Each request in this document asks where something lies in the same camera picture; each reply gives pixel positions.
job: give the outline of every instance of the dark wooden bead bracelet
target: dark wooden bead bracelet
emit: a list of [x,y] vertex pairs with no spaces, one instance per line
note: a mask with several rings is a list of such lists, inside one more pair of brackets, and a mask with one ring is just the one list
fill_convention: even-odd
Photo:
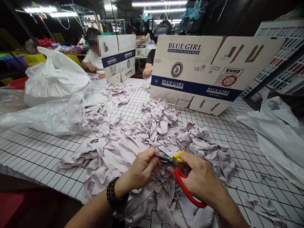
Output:
[[114,186],[119,177],[112,180],[107,187],[107,200],[114,210],[121,210],[128,202],[129,193],[126,194],[122,199],[117,199],[114,191]]

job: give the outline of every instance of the wrist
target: wrist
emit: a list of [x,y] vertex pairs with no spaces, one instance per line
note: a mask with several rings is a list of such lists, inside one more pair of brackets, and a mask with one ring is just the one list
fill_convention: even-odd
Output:
[[126,194],[128,194],[132,189],[128,187],[128,181],[126,178],[126,173],[123,174],[115,183],[114,192],[117,199],[122,199]]

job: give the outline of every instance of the worker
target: worker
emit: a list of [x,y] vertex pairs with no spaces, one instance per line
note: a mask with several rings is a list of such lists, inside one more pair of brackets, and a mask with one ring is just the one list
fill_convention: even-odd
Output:
[[86,37],[85,37],[85,34],[82,32],[82,33],[81,33],[81,39],[80,39],[80,41],[77,43],[77,46],[82,46],[82,45],[84,45],[84,44],[86,44]]
[[[135,29],[134,26],[132,26],[130,24],[127,25],[126,34],[135,34],[135,32],[136,32],[136,29]],[[144,44],[149,39],[149,37],[150,37],[150,34],[148,33],[145,37],[142,37],[142,38],[136,40],[136,46],[135,47],[137,48],[139,45]]]
[[[158,27],[154,30],[154,42],[157,45],[157,38],[159,35],[171,35],[172,34],[172,25],[168,20],[164,20],[161,23],[159,23]],[[152,70],[153,70],[153,62],[154,62],[154,56],[155,56],[156,49],[152,49],[146,60],[145,69],[142,72],[142,77],[147,78],[152,76]]]
[[[109,192],[113,192],[115,197],[121,200],[130,191],[144,187],[152,172],[158,168],[160,160],[154,153],[159,151],[149,148],[139,153],[128,171],[115,182],[114,189]],[[188,178],[182,178],[184,185],[195,198],[207,203],[216,211],[220,227],[249,228],[239,207],[222,185],[213,167],[192,154],[182,154],[180,158],[186,164],[184,168],[190,172]],[[168,171],[175,178],[173,168],[169,167]],[[113,212],[107,199],[107,190],[104,190],[85,204],[68,222],[66,228],[106,227],[112,222]]]
[[95,28],[88,28],[87,39],[89,43],[89,51],[81,62],[81,67],[90,72],[99,74],[97,80],[105,78],[105,71],[101,60],[101,50],[99,47],[98,35],[101,32]]

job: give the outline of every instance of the white tiled table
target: white tiled table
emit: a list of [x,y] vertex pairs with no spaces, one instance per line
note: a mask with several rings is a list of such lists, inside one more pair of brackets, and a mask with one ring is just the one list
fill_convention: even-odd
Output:
[[[95,82],[100,89],[107,86],[104,79]],[[144,80],[130,78],[126,83],[135,87],[142,86],[142,88],[131,93],[131,99],[127,105],[119,108],[113,106],[113,115],[122,113],[121,122],[123,125],[132,121],[133,118],[141,118],[141,106],[149,99],[149,91],[144,87]],[[96,95],[98,101],[102,102],[106,99],[105,96]],[[244,115],[249,110],[250,107],[241,98],[237,98],[219,116],[181,107],[179,118],[181,122],[177,122],[177,125],[185,126],[187,122],[192,122],[205,126],[210,132],[211,138],[231,146],[229,154],[239,166],[235,173],[238,188],[227,187],[227,190],[253,227],[281,227],[281,225],[273,224],[269,219],[250,211],[243,203],[245,196],[260,201],[265,199],[257,181],[258,173],[270,175],[277,180],[277,182],[266,180],[275,195],[273,200],[282,205],[282,209],[277,208],[277,210],[285,215],[295,227],[304,227],[304,191],[289,183],[268,163],[258,148],[254,131],[237,123],[235,119],[236,116]],[[71,156],[83,141],[88,140],[94,134],[96,132],[55,136],[29,128],[10,132],[5,138],[0,137],[0,171],[38,182],[76,200],[81,200],[86,167],[65,170],[59,169],[56,164],[63,156]],[[153,212],[152,221],[142,221],[140,226],[162,227],[162,224],[156,213]],[[213,227],[218,227],[217,219],[215,219]]]

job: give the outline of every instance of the hand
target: hand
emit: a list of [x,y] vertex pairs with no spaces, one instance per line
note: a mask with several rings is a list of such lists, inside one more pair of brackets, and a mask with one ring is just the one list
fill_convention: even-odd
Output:
[[90,71],[96,71],[96,66],[91,63],[86,63],[86,66],[89,68]]
[[[222,205],[223,197],[229,197],[229,194],[213,167],[192,154],[182,154],[180,158],[187,165],[186,170],[189,172],[187,178],[181,178],[188,191],[212,208]],[[174,169],[168,167],[168,171],[176,179]]]
[[103,78],[105,78],[105,73],[98,75],[96,80],[100,80],[100,79],[103,79]]
[[142,77],[148,78],[148,77],[152,76],[152,70],[153,70],[153,67],[145,68],[143,70]]
[[133,189],[140,189],[148,183],[152,172],[157,172],[157,165],[160,165],[160,159],[154,153],[159,154],[159,151],[151,147],[137,155],[128,171],[115,183],[117,198],[122,198]]

